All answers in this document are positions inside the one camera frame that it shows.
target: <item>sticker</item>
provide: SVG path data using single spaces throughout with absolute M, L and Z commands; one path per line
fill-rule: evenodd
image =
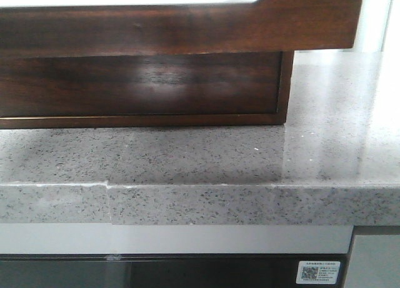
M 300 261 L 297 271 L 297 284 L 336 284 L 340 262 Z

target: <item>quartz countertop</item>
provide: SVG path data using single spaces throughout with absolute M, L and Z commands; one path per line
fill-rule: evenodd
M 297 53 L 284 126 L 1 130 L 0 222 L 398 226 L 395 68 Z

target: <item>wood grain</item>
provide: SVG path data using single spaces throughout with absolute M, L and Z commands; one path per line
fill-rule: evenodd
M 361 0 L 0 9 L 0 57 L 293 51 L 353 45 Z
M 293 52 L 3 59 L 0 128 L 282 124 L 292 65 Z

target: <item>qr code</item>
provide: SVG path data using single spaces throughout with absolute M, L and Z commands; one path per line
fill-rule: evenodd
M 316 280 L 318 277 L 318 267 L 303 267 L 301 272 L 302 280 Z

